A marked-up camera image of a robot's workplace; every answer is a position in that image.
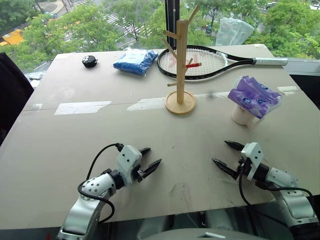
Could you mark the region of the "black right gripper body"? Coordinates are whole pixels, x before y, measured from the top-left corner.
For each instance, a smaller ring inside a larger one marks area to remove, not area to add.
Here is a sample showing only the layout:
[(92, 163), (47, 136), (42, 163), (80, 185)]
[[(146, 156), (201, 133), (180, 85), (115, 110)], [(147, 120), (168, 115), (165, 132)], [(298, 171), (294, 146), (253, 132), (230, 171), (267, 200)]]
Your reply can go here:
[(244, 176), (247, 176), (251, 171), (251, 160), (248, 157), (241, 157), (238, 161), (238, 167), (235, 172), (234, 179), (237, 180), (237, 178), (240, 176), (240, 173), (242, 173)]

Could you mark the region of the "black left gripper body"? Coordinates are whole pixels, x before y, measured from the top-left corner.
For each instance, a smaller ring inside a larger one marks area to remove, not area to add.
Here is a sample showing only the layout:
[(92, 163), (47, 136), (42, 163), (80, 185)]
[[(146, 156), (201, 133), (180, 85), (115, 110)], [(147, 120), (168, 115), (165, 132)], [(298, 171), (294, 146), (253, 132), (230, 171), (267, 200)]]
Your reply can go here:
[(145, 178), (145, 171), (141, 168), (141, 165), (136, 165), (132, 171), (131, 176), (133, 181), (141, 182)]

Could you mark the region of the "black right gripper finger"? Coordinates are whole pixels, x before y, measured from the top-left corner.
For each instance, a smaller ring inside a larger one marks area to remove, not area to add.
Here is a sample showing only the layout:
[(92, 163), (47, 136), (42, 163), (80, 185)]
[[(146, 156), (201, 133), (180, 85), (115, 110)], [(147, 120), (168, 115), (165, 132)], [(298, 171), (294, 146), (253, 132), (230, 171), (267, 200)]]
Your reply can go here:
[(225, 140), (224, 141), (230, 148), (236, 150), (236, 151), (242, 151), (244, 149), (244, 145), (236, 142), (236, 141), (231, 141), (231, 140)]
[(240, 167), (238, 166), (236, 170), (233, 170), (227, 166), (224, 162), (220, 161), (219, 159), (216, 159), (214, 157), (211, 158), (212, 161), (217, 165), (219, 169), (221, 169), (226, 174), (230, 175), (234, 180), (238, 178), (240, 175)]

